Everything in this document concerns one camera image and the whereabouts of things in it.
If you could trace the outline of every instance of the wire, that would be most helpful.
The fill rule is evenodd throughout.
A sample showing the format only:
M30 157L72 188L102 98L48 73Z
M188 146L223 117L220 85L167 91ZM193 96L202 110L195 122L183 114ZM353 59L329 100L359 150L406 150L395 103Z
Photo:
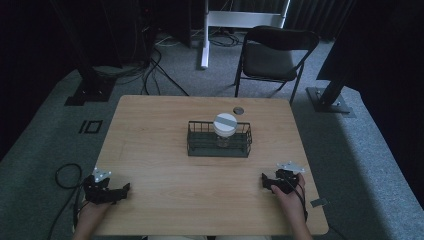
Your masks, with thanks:
M189 96L189 94L177 83L177 82L175 82L175 80L174 79L172 79L166 72L165 72L165 70L159 65L159 63L157 63L157 65L156 65L159 69L160 69L160 72L163 74L163 75L165 75L165 77L166 78L168 78L168 80L169 81L171 81L178 89L180 89L181 90L181 92L183 92L184 93L184 95L186 95L186 96Z
M63 169L68 168L68 167L76 167L76 168L77 168L77 170L78 170L78 181L77 181L77 183L76 183L75 185L72 185L72 186L65 186L65 185L63 185L63 184L59 181L59 174L60 174L60 172L61 172ZM53 220L53 223L52 223L52 226L50 227L49 235L48 235L47 239L51 239L52 234L53 234L54 227L56 226L56 223L57 223L57 220L58 220L58 219L59 219L59 217L62 215L62 213L63 213L63 211L65 210L66 206L67 206L67 205L69 204L69 202L71 201L72 196L74 196L75 192L76 192L78 189L79 189L79 191L78 191L78 195L77 195L77 196L79 196L79 192L81 191L81 180L82 180L82 169L81 169L81 166L79 166L79 165L78 165L78 164L76 164L76 163L68 163L68 164L62 165L59 169L57 169L57 170L56 170L56 175L55 175L55 181L56 181L56 184L57 184L60 188L63 188L63 189L66 189L66 190L71 190L71 189L72 189L72 193L69 195L69 197L68 197L68 199L66 200L65 204L62 206L62 208L60 209L59 213L56 215L55 219Z
M162 60L162 54L156 48L154 48L154 50L156 50L159 53L159 59L157 62L155 62L153 58L150 58L150 61L153 61L155 64L150 68L147 74L143 76L143 87L141 88L140 95L143 95L143 91L146 91L146 94L150 95L149 90L147 89L147 80L150 74L153 72L153 70L157 67L159 62Z
M157 69L159 69L159 72L162 73L172 84L174 84L174 86L176 86L181 92L183 92L184 95L189 96L189 94L174 79L172 79L168 75L168 73L166 73L166 71L159 65L160 61L162 60L162 53L156 48L154 48L154 50L159 54L159 59L157 61L155 61L153 58L150 59L150 61L153 62L154 65L148 71L148 73L144 76L144 79L143 79L144 84L143 84L143 88L141 89L140 95L143 95L144 91L146 91L147 95L150 95L150 93L147 89L147 80L148 80L150 74L152 74L152 78L155 81L156 88L157 88L159 95L160 95L160 88L159 88L159 85L158 85L158 82L157 82L157 79L156 79L156 71L157 71Z

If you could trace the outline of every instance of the black cable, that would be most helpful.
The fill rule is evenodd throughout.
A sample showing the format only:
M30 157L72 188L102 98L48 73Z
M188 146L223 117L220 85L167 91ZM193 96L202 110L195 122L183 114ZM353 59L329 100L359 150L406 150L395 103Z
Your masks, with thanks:
M72 186L65 186L65 185L63 185L63 184L59 181L59 174L60 174L60 172L61 172L63 169L68 168L68 167L76 167L76 168L77 168L77 170L78 170L78 181L77 181L77 183L76 183L75 185L72 185ZM72 193L69 195L69 197L68 197L68 199L66 200L65 204L64 204L64 205L63 205L63 207L60 209L59 213L56 215L56 217L55 217L55 219L54 219L54 221L53 221L53 224L52 224L52 226L50 227L50 230L49 230L49 235L48 235L48 237L47 237L47 239L48 239L48 240L49 240L49 239L51 239L51 237L52 237L53 230L54 230L54 227L56 226L57 220L58 220L58 219L59 219L59 217L62 215L62 213L63 213L63 211L65 210L66 206L68 206L69 202L71 201L72 197L74 196L75 192L76 192L78 189L79 189L79 191L78 191L78 196L79 196L79 192L80 192L80 190L81 190L81 186L82 186L82 184L81 184L81 180L82 180L82 169L81 169L81 166L79 166L79 165L78 165L78 164L76 164L76 163L68 163L68 164L62 165L59 169L57 169L57 170L56 170L56 175L55 175L55 181L56 181L56 184L57 184L60 188L62 188L62 189L66 189L66 190L71 190L71 189L72 189Z
M213 40L214 38L219 38L219 37L228 38L231 40L231 43L223 43L223 42ZM209 42L212 43L213 45L220 46L220 47L235 47L237 45L242 44L242 42L237 36L233 34L229 34L229 33L224 33L224 35L211 36L209 37Z
M154 71L156 71L157 69L156 68L158 68L159 69L159 71L169 80L169 81L171 81L171 83L172 84L174 84L181 92L183 92L184 93L184 95L186 95L186 96L189 96L189 94L174 80L174 79L172 79L167 73L166 73L166 71L159 65L159 63L160 63L160 61L162 60L162 53L158 50L158 49L156 49L156 48L154 48L154 50L159 54L159 59L157 60L157 61L155 61L153 58L151 58L150 59L150 61L151 62L153 62L153 64L154 64L154 66L149 70L149 72L146 74L146 76L144 77L144 80L143 80L143 82L144 82L144 84L143 84L143 88L141 89L141 92L140 92L140 95L142 95L143 94L143 90L145 90L146 91L146 93L147 93L147 95L150 95L149 94L149 91L148 91L148 89L147 89L147 80L148 80L148 78L149 78L149 76L150 76L150 74L152 74L152 77L153 77L153 79L155 80L155 83L156 83L156 87L157 87L157 89L158 89L158 92L159 92L159 94L160 94L160 90L159 90L159 85L158 85L158 83L157 83L157 81L156 81L156 76L155 76L155 72Z
M166 76L166 78L168 78L169 81L171 81L178 89L180 89L181 92L184 93L184 95L189 96L189 94L177 83L175 82L174 79L172 79L166 72L165 70L159 65L159 63L157 63L157 67L160 69L160 72Z
M157 67L157 65L159 64L159 62L162 60L162 54L156 48L154 48L154 50L156 50L159 53L159 59L158 59L157 62L155 62L153 60L153 58L150 58L150 61L154 62L155 65L152 66L150 68L150 70L147 72L147 74L144 76L144 78L143 78L143 87L141 88L140 95L143 95L143 91L144 90L146 91L146 94L147 95L150 95L150 93L149 93L149 91L147 89L147 79L149 78L149 76L153 72L153 70Z

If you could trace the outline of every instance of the black wire basket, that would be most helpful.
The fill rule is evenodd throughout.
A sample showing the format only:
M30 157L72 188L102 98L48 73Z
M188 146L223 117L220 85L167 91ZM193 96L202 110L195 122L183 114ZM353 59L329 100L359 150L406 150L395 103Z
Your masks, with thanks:
M237 123L236 132L226 139L225 146L219 141L213 122L188 122L188 155L200 157L248 157L252 144L250 123Z

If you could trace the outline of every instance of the metal stand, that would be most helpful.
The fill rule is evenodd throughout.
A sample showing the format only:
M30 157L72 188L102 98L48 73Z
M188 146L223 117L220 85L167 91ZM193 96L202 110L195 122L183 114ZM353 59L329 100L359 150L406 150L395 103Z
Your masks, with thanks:
M345 118L356 118L353 109L348 107L341 95L338 95L332 104L322 102L322 95L325 88L308 87L306 92L311 100L316 112L341 113Z
M81 46L78 33L66 12L62 0L50 0L59 17L74 50L73 60L82 81L74 96L69 97L65 106L82 106L86 101L107 102L115 85L115 78L102 78L93 69Z

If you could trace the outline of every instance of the black curtain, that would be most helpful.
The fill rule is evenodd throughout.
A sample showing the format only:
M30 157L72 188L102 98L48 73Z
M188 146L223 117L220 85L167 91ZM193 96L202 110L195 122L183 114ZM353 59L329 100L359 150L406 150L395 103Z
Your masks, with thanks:
M360 92L424 203L424 2L357 0L317 79Z

